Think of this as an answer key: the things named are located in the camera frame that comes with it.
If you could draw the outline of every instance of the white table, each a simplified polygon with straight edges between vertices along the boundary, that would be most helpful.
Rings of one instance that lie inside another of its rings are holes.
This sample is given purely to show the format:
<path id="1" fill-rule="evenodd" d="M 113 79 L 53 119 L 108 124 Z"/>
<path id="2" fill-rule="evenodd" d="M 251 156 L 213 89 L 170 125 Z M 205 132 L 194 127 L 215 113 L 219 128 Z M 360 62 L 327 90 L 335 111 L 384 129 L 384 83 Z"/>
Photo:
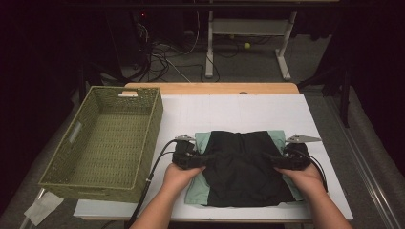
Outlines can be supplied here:
<path id="1" fill-rule="evenodd" d="M 286 137 L 299 134 L 319 137 L 307 102 L 302 94 L 163 94 L 163 117 L 155 150 L 177 135 L 194 135 L 214 130 L 247 133 L 262 130 L 284 130 Z M 322 142 L 307 143 L 309 153 L 322 164 L 330 197 L 346 219 L 353 219 L 340 183 L 330 164 Z M 172 144 L 167 151 L 173 151 Z M 144 208 L 159 190 L 171 155 L 164 156 L 155 172 Z M 183 203 L 185 190 L 177 200 L 172 220 L 308 222 L 306 204 L 285 204 L 263 208 L 215 208 Z M 127 220 L 136 208 L 134 203 L 85 200 L 78 201 L 74 216 L 84 219 Z"/>

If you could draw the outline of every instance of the gray floor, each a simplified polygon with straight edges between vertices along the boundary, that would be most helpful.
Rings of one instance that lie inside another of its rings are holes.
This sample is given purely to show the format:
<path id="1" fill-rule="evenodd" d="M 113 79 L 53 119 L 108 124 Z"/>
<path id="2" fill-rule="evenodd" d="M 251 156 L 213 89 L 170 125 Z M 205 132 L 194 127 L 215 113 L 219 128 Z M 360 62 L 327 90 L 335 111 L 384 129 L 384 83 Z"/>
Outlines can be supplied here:
<path id="1" fill-rule="evenodd" d="M 234 41 L 239 44 L 238 52 L 236 52 Z M 246 41 L 252 44 L 248 50 L 243 49 Z M 265 44 L 254 44 L 259 41 L 263 41 L 263 39 L 216 40 L 214 63 L 220 73 L 221 82 L 284 82 L 273 54 L 273 50 L 281 44 L 281 39 L 271 38 Z M 329 39 L 314 42 L 304 35 L 290 40 L 286 51 L 286 61 L 292 76 L 291 82 L 300 82 L 314 74 L 328 42 Z M 236 55 L 230 58 L 223 57 L 223 55 L 234 54 Z M 190 54 L 171 57 L 169 60 L 176 66 L 204 65 L 205 55 L 199 45 Z M 159 68 L 157 62 L 154 63 L 154 68 L 156 70 Z M 201 81 L 201 69 L 202 67 L 199 66 L 178 67 L 178 70 L 192 82 Z M 127 68 L 125 73 L 130 74 L 131 71 Z M 186 81 L 174 68 L 170 68 L 162 79 L 170 82 Z M 204 77 L 202 79 L 216 81 L 218 75 L 214 75 L 210 80 Z M 397 171 L 375 135 L 373 126 L 364 115 L 361 104 L 355 96 L 355 91 L 351 90 L 349 109 L 351 127 L 348 129 L 342 127 L 338 119 L 339 100 L 337 97 L 322 96 L 319 86 L 307 87 L 301 93 L 306 96 L 332 165 L 347 195 L 354 216 L 352 225 L 355 228 L 400 228 L 400 225 L 405 225 L 402 217 L 405 214 L 404 177 Z M 77 94 L 73 97 L 73 101 L 77 101 Z M 78 104 L 77 102 L 75 104 L 70 117 L 66 119 L 32 165 L 9 208 L 0 218 L 0 228 L 20 228 L 24 220 L 24 212 L 32 204 L 39 191 L 37 182 L 77 110 Z M 86 221 L 74 218 L 72 216 L 74 209 L 75 200 L 66 199 L 38 228 L 92 229 L 101 228 L 105 223 L 105 221 Z M 295 226 L 289 224 L 286 225 L 286 228 L 296 228 Z M 108 228 L 122 228 L 122 223 L 114 223 Z M 271 228 L 271 226 L 262 225 L 261 228 Z"/>

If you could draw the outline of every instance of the human hand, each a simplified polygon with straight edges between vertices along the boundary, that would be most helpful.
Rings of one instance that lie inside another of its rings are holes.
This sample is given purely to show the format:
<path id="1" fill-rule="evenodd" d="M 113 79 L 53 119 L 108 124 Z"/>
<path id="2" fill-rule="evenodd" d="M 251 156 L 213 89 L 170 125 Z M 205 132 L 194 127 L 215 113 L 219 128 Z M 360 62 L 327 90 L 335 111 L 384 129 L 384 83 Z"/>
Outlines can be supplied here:
<path id="1" fill-rule="evenodd" d="M 305 170 L 274 169 L 290 177 L 305 196 L 326 192 L 321 175 L 313 164 L 310 164 Z"/>
<path id="2" fill-rule="evenodd" d="M 205 167 L 183 170 L 174 163 L 169 164 L 164 174 L 161 190 L 172 195 L 178 195 L 197 174 Z"/>

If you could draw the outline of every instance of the wicker basket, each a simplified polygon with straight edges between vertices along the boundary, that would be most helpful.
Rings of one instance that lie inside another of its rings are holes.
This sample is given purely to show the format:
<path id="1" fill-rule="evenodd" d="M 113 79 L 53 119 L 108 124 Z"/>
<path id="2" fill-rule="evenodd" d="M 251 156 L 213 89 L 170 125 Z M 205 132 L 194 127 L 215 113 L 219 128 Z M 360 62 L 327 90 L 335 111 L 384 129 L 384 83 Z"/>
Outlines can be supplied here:
<path id="1" fill-rule="evenodd" d="M 159 88 L 92 87 L 39 185 L 61 198 L 138 202 L 162 113 Z"/>

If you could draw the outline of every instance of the wire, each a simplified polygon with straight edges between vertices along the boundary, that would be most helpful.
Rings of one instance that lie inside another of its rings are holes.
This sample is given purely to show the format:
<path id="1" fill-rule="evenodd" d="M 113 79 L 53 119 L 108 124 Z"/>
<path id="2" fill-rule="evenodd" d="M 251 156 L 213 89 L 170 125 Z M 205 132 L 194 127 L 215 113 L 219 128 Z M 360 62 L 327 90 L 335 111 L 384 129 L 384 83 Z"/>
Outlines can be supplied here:
<path id="1" fill-rule="evenodd" d="M 186 81 L 188 81 L 189 83 L 191 83 L 191 81 L 183 74 L 181 73 L 178 68 L 176 68 L 176 66 L 168 59 L 166 59 L 164 56 L 160 55 L 160 54 L 152 54 L 153 56 L 161 59 L 163 58 L 167 63 L 169 63 Z"/>
<path id="2" fill-rule="evenodd" d="M 148 43 L 148 37 L 149 37 L 148 30 L 146 29 L 146 27 L 144 27 L 144 26 L 143 26 L 142 24 L 140 24 L 140 23 L 138 23 L 138 26 L 141 27 L 141 28 L 145 31 L 145 43 Z M 140 32 L 139 37 L 142 37 L 142 36 L 143 36 L 143 32 L 142 32 L 142 31 L 139 31 L 139 32 Z"/>
<path id="3" fill-rule="evenodd" d="M 201 65 L 201 64 L 194 64 L 194 65 L 176 65 L 176 67 L 178 67 L 178 68 L 200 67 L 200 68 L 201 68 L 201 70 L 200 70 L 200 78 L 203 77 L 203 69 L 204 69 L 204 67 L 203 67 L 203 65 Z"/>
<path id="4" fill-rule="evenodd" d="M 163 66 L 163 68 L 158 71 L 151 70 L 151 73 L 153 73 L 153 72 L 160 72 L 160 73 L 155 78 L 152 78 L 152 79 L 148 78 L 148 82 L 154 82 L 154 81 L 160 79 L 169 71 L 169 63 L 167 62 L 167 59 L 164 56 L 162 56 L 160 54 L 151 54 L 151 58 L 152 58 L 152 56 L 158 59 L 158 61 Z"/>
<path id="5" fill-rule="evenodd" d="M 217 55 L 219 55 L 219 56 L 221 56 L 221 57 L 223 57 L 223 58 L 232 58 L 232 57 L 235 57 L 235 56 L 238 55 L 240 49 L 239 49 L 238 43 L 237 43 L 235 40 L 233 40 L 233 39 L 228 39 L 228 38 L 220 38 L 220 39 L 217 39 L 217 40 L 214 40 L 214 41 L 217 42 L 217 41 L 219 41 L 219 40 L 227 40 L 227 41 L 233 42 L 233 44 L 234 44 L 235 47 L 236 47 L 236 51 L 235 51 L 235 53 L 233 53 L 233 54 L 231 54 L 231 55 L 224 55 L 224 54 L 221 54 L 220 52 L 214 52 L 215 54 L 217 54 Z"/>
<path id="6" fill-rule="evenodd" d="M 193 47 L 191 48 L 191 50 L 185 54 L 190 54 L 194 48 L 197 45 L 197 41 L 199 40 L 199 36 L 200 36 L 200 13 L 197 11 L 197 37 L 196 37 L 196 41 L 194 42 Z"/>
<path id="7" fill-rule="evenodd" d="M 176 141 L 177 141 L 177 140 L 175 140 L 175 139 L 170 140 L 169 142 L 166 143 L 166 145 L 164 145 L 163 149 L 160 151 L 160 154 L 159 154 L 158 158 L 157 158 L 156 161 L 155 161 L 155 164 L 154 164 L 154 166 L 153 166 L 153 168 L 152 168 L 152 170 L 151 170 L 151 173 L 149 174 L 149 177 L 146 179 L 146 184 L 145 184 L 145 187 L 143 188 L 142 195 L 140 196 L 140 199 L 139 199 L 137 208 L 135 209 L 134 214 L 133 214 L 133 215 L 131 216 L 131 218 L 129 219 L 128 224 L 127 224 L 127 228 L 131 227 L 131 225 L 135 222 L 135 220 L 137 220 L 137 216 L 138 216 L 140 207 L 142 206 L 142 203 L 143 203 L 143 201 L 145 200 L 146 194 L 148 193 L 149 185 L 150 185 L 151 182 L 152 182 L 152 178 L 153 178 L 153 176 L 155 175 L 154 173 L 155 173 L 156 167 L 158 166 L 158 163 L 159 163 L 161 157 L 164 156 L 164 155 L 166 155 L 166 154 L 171 153 L 171 152 L 165 153 L 164 151 L 166 150 L 166 148 L 167 148 L 171 143 L 176 142 Z"/>
<path id="8" fill-rule="evenodd" d="M 305 155 L 304 153 L 302 153 L 302 152 L 300 152 L 298 150 L 294 150 L 294 149 L 289 149 L 289 150 L 292 151 L 295 154 L 299 154 L 301 156 L 304 156 L 306 159 L 308 159 L 310 161 L 310 163 L 312 163 L 315 166 L 315 168 L 318 171 L 319 175 L 321 175 L 321 177 L 322 177 L 322 184 L 324 185 L 325 191 L 328 192 L 329 190 L 328 190 L 327 177 L 325 175 L 325 171 L 324 171 L 324 168 L 322 168 L 321 163 L 319 163 L 319 161 L 313 156 L 307 156 L 307 155 Z"/>
<path id="9" fill-rule="evenodd" d="M 151 70 L 151 66 L 152 66 L 152 55 L 149 55 L 149 71 L 145 74 L 142 75 L 142 77 L 138 80 L 138 82 L 141 82 L 142 79 L 145 77 L 145 75 L 148 75 L 148 79 L 149 79 L 149 73 L 152 71 Z"/>
<path id="10" fill-rule="evenodd" d="M 162 154 L 162 156 L 168 155 L 168 154 L 174 154 L 175 152 L 166 152 L 164 154 Z"/>
<path id="11" fill-rule="evenodd" d="M 115 222 L 117 222 L 117 221 L 116 221 L 116 220 L 108 221 L 107 223 L 105 223 L 105 224 L 101 227 L 101 229 L 105 229 L 105 228 L 107 228 L 109 225 L 111 225 L 111 224 L 113 224 L 113 223 L 115 223 Z"/>
<path id="12" fill-rule="evenodd" d="M 174 48 L 174 47 L 171 46 L 171 45 L 166 45 L 166 44 L 163 44 L 163 43 L 159 43 L 159 44 L 157 44 L 157 46 L 165 46 L 165 47 L 168 47 L 169 49 L 168 49 L 167 51 L 169 51 L 169 50 L 174 50 L 174 51 L 176 51 L 176 52 L 178 52 L 178 53 L 183 53 L 182 51 L 177 50 L 176 48 Z"/>

